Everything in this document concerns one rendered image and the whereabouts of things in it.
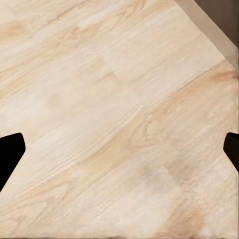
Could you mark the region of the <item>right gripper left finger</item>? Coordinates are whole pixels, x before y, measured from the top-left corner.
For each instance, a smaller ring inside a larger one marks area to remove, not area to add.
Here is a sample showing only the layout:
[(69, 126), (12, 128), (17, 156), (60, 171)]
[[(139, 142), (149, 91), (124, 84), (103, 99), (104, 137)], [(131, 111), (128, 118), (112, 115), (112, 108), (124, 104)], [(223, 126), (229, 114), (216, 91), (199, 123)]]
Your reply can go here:
[(22, 133), (0, 138), (0, 192), (19, 163), (26, 147)]

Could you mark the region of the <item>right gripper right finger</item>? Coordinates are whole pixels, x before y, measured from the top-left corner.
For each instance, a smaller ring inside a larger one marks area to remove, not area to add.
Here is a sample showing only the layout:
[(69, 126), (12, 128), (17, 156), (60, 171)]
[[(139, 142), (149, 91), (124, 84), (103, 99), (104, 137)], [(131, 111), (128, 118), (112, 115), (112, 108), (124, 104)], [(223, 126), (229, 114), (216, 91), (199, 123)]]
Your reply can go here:
[(239, 134), (228, 132), (223, 150), (239, 173)]

